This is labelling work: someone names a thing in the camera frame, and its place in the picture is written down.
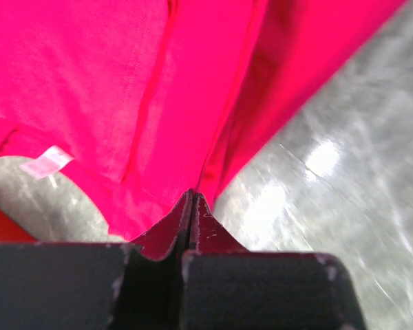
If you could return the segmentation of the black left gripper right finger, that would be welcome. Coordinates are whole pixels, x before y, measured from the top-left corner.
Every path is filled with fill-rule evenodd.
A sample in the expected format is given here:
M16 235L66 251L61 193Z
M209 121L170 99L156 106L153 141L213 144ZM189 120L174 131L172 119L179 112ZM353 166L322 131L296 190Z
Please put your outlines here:
M365 329L346 266L321 252L252 252L196 195L182 257L184 329Z

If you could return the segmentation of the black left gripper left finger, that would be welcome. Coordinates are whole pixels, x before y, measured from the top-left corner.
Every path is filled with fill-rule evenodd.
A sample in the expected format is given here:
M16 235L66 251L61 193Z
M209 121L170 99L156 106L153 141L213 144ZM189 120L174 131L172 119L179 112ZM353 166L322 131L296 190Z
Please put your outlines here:
M130 243L0 242L0 329L177 329L192 205Z

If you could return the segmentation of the bright pink t-shirt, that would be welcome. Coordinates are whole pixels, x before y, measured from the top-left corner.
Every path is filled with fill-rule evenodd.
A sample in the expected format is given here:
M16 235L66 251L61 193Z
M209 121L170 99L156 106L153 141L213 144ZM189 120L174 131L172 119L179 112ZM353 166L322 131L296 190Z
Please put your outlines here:
M213 203L401 1L0 1L0 157L132 240Z

